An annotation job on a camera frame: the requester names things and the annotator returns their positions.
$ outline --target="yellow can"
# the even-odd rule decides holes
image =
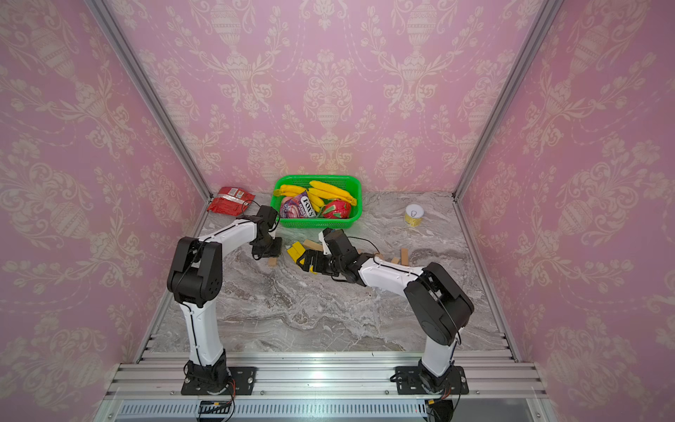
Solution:
[[[406,207],[406,223],[410,227],[417,227],[422,223],[424,209],[417,204],[410,204]]]

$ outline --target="pink wall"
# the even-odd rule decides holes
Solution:
[[[675,420],[672,16],[565,1],[464,204],[561,421]]]
[[[541,0],[108,0],[214,189],[453,190]]]
[[[81,1],[0,5],[0,408],[84,422],[202,200]]]

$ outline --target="vent grille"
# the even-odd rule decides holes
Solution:
[[[214,406],[202,406],[202,412]],[[180,400],[125,400],[117,420],[138,417],[184,417],[197,415],[198,401]],[[227,414],[224,410],[211,415]],[[426,417],[424,400],[265,400],[248,399],[236,403],[237,418],[258,417]]]

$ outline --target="black mounting plate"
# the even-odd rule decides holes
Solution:
[[[255,367],[229,367],[229,372],[232,374],[234,385],[237,387],[237,396],[250,396],[253,394]],[[208,391],[214,392],[222,388],[189,376],[186,379],[190,381],[183,382],[183,387],[180,390],[182,396],[206,396],[209,394]],[[231,392],[231,388],[228,387],[220,395],[229,396]]]
[[[393,382],[396,382],[396,391],[401,396],[409,396],[412,394],[428,394],[422,387],[420,380],[420,369],[414,367],[396,367],[396,373],[391,377]],[[466,375],[464,368],[453,365],[450,367],[448,374],[448,381],[450,384],[450,394],[468,394],[468,384],[466,383]]]

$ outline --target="yellow banana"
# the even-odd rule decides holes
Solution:
[[[296,196],[303,192],[306,189],[301,186],[295,186],[292,184],[282,184],[278,189],[275,189],[273,192],[274,196]]]
[[[315,189],[322,190],[323,192],[328,192],[329,194],[332,194],[333,196],[331,196],[331,198],[347,201],[352,205],[356,205],[357,203],[356,198],[354,198],[349,192],[347,192],[344,189],[336,188],[331,184],[320,182],[318,180],[312,180],[311,182],[309,182],[309,184]]]
[[[321,198],[319,198],[317,195],[309,192],[307,192],[307,197],[309,198],[309,202],[312,203],[312,208],[314,211],[320,212],[321,208],[323,208],[325,205],[323,200],[321,200]]]
[[[325,190],[309,188],[309,193],[318,196],[319,198],[324,199],[339,199],[341,201],[350,202],[350,200],[342,195],[338,195],[332,192],[326,192]]]

